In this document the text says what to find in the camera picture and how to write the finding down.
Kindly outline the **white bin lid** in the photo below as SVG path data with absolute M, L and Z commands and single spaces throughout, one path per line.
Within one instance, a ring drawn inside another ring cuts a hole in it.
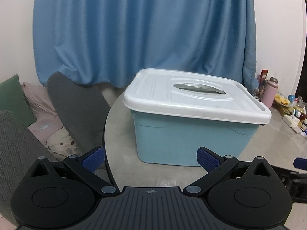
M 139 71 L 124 92 L 133 111 L 266 125 L 271 111 L 237 81 L 163 69 Z

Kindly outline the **pink patterned bedding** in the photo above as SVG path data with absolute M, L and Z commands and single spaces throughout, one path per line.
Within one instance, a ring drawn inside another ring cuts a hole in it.
M 70 155 L 80 156 L 81 152 L 56 113 L 47 89 L 26 82 L 21 87 L 37 118 L 35 123 L 28 126 L 31 133 L 59 161 Z

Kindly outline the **grey chair back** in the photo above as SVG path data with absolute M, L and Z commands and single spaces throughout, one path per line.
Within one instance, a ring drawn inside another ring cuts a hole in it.
M 103 147 L 110 105 L 99 88 L 77 85 L 60 72 L 49 77 L 46 87 L 55 111 L 80 152 Z

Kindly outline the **white flat box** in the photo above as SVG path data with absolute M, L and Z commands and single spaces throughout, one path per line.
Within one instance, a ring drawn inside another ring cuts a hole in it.
M 283 121 L 287 124 L 287 126 L 290 127 L 290 129 L 292 129 L 294 132 L 296 133 L 301 133 L 301 129 L 298 126 L 299 124 L 299 119 L 294 117 L 294 116 L 290 116 L 290 115 L 284 115 L 283 116 Z

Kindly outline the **light blue plastic bin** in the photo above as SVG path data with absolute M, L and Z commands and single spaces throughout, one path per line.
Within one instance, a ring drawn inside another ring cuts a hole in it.
M 137 154 L 145 163 L 198 166 L 200 147 L 238 157 L 259 125 L 132 112 Z

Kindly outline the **plate of yellow food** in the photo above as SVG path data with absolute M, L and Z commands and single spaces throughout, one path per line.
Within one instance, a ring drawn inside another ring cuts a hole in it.
M 282 94 L 277 93 L 274 97 L 274 101 L 283 106 L 290 106 L 291 102 Z

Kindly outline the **pink thermos bottle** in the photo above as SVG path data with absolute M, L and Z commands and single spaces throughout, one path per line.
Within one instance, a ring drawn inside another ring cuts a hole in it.
M 278 80 L 274 77 L 270 77 L 269 80 L 266 81 L 264 93 L 262 96 L 262 103 L 265 104 L 268 108 L 271 108 L 275 95 L 278 89 Z

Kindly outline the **red box behind thermos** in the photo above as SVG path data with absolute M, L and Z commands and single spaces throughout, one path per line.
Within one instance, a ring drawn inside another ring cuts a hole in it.
M 260 75 L 258 76 L 258 82 L 261 84 L 261 83 L 263 83 L 265 80 L 266 80 L 266 78 L 267 78 L 267 74 L 268 74 L 268 70 L 262 70 L 261 71 L 261 73 L 260 73 Z

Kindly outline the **green cushion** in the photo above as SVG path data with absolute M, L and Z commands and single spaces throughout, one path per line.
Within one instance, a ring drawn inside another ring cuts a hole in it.
M 14 118 L 26 127 L 36 122 L 17 74 L 1 83 L 1 111 L 12 112 Z

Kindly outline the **blue curtain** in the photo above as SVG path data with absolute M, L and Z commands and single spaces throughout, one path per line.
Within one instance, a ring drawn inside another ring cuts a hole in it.
M 35 0 L 36 72 L 125 87 L 145 68 L 257 87 L 253 0 Z

